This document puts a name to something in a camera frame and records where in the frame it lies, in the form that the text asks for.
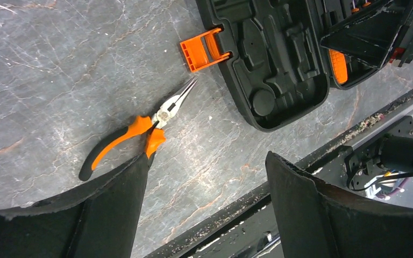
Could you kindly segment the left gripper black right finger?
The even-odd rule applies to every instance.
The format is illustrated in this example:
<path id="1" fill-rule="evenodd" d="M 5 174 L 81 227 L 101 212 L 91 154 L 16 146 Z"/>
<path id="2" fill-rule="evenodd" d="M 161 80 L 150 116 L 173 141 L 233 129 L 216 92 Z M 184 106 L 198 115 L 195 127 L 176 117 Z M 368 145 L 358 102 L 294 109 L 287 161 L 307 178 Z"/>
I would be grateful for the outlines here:
<path id="1" fill-rule="evenodd" d="M 413 208 L 356 195 L 268 152 L 284 257 L 413 257 Z"/>

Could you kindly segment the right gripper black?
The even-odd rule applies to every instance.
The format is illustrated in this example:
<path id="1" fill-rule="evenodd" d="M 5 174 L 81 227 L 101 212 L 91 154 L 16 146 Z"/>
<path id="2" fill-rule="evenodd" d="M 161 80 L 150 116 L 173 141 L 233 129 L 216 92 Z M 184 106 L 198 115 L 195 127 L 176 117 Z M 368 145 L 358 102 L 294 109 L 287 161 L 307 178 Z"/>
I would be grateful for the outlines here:
<path id="1" fill-rule="evenodd" d="M 413 1 L 371 5 L 330 27 L 320 45 L 380 69 L 413 61 Z"/>

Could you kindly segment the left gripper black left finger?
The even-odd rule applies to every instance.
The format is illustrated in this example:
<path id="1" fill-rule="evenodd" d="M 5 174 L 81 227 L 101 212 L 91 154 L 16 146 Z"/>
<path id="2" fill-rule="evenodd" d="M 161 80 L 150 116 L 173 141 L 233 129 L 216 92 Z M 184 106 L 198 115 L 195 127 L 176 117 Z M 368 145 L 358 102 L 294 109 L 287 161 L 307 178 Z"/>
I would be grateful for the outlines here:
<path id="1" fill-rule="evenodd" d="M 142 154 L 29 207 L 0 210 L 0 257 L 130 257 L 150 166 Z"/>

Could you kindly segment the large orange-handled screwdriver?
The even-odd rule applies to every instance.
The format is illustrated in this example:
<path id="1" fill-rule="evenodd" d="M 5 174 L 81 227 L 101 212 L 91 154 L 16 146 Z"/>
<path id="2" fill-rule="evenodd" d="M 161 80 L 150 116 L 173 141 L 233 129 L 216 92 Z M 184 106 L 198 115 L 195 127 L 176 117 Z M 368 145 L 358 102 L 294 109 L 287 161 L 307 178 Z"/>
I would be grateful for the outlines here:
<path id="1" fill-rule="evenodd" d="M 348 80 L 346 57 L 343 53 L 334 49 L 329 50 L 330 62 L 333 75 L 339 84 L 344 84 Z"/>

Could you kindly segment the black plastic tool case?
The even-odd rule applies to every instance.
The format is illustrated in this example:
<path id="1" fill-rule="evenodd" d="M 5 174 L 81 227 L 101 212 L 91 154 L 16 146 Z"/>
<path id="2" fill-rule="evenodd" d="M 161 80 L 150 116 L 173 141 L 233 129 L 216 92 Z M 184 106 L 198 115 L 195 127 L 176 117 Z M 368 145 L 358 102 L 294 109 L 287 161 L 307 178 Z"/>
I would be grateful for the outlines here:
<path id="1" fill-rule="evenodd" d="M 180 43 L 187 66 L 196 72 L 218 65 L 238 111 L 257 130 L 272 132 L 305 116 L 331 88 L 348 90 L 339 88 L 329 50 L 319 44 L 322 1 L 196 5 L 205 32 Z"/>

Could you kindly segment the orange-handled pliers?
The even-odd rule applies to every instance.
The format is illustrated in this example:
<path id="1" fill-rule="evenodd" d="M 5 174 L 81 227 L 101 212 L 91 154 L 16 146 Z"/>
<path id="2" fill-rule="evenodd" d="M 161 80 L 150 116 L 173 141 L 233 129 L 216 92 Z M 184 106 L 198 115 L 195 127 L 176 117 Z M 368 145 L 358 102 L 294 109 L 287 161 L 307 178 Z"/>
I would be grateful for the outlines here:
<path id="1" fill-rule="evenodd" d="M 145 133 L 147 133 L 147 140 L 144 155 L 150 160 L 159 146 L 166 141 L 163 127 L 176 116 L 186 97 L 191 93 L 197 82 L 197 78 L 191 78 L 179 91 L 163 102 L 151 117 L 136 116 L 133 123 L 112 132 L 100 140 L 87 155 L 80 169 L 79 179 L 82 181 L 89 180 L 100 161 L 111 149 L 121 142 Z"/>

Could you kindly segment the small orange-black precision screwdriver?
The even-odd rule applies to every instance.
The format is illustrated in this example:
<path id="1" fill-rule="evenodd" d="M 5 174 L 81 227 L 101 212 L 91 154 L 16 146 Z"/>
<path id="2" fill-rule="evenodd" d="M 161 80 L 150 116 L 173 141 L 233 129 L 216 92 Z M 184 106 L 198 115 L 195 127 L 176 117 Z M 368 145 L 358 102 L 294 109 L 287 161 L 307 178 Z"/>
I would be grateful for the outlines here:
<path id="1" fill-rule="evenodd" d="M 351 0 L 351 12 L 352 13 L 357 13 L 358 11 L 360 11 L 360 9 L 356 6 L 355 0 Z"/>

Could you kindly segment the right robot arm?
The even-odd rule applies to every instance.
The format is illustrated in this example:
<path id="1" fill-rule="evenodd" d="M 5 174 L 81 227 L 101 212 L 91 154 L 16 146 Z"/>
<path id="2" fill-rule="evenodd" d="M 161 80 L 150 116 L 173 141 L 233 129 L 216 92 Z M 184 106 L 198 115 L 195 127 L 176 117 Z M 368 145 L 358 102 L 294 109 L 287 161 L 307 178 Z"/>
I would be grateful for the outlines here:
<path id="1" fill-rule="evenodd" d="M 335 75 L 348 77 L 339 88 L 352 88 L 393 61 L 403 65 L 413 60 L 413 1 L 322 1 L 322 8 L 325 33 L 319 44 L 352 60 L 351 66 L 331 66 Z M 360 133 L 357 128 L 344 134 L 309 168 L 322 169 L 341 160 L 346 185 L 354 191 L 362 191 L 365 178 L 377 169 L 395 170 L 396 178 L 413 177 L 412 137 L 381 133 L 357 150 L 346 145 Z"/>

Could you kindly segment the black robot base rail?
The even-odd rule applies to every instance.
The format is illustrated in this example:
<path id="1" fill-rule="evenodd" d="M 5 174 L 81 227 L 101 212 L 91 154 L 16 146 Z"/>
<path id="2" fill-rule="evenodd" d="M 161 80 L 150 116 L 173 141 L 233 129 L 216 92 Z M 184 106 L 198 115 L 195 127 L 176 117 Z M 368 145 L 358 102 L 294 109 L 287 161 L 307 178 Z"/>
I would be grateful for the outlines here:
<path id="1" fill-rule="evenodd" d="M 413 89 L 150 257 L 413 257 Z"/>

